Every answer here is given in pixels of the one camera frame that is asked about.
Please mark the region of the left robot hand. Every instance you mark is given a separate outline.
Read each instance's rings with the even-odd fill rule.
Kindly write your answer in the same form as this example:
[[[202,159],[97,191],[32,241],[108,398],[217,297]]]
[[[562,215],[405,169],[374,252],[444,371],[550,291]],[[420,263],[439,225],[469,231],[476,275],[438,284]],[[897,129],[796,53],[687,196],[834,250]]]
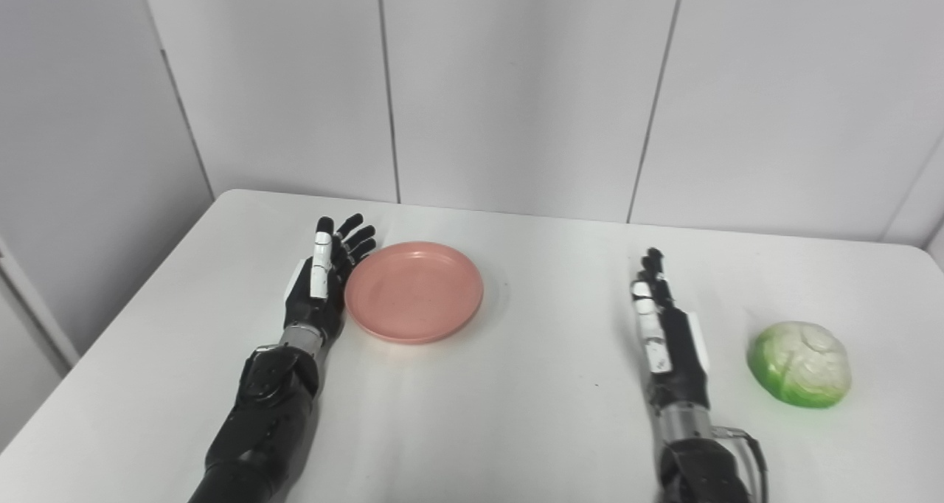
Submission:
[[[340,226],[331,217],[317,221],[310,257],[297,268],[285,296],[284,329],[316,333],[323,346],[343,328],[344,291],[354,268],[377,248],[375,227],[355,213]]]

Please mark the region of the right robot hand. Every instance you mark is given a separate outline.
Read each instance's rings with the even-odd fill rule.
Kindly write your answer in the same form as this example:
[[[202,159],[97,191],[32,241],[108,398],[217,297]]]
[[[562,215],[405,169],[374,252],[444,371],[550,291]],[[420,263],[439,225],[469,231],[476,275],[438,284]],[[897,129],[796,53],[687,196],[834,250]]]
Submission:
[[[704,335],[676,305],[664,273],[664,255],[649,248],[631,283],[631,298],[648,369],[646,398],[660,412],[674,403],[711,409]]]

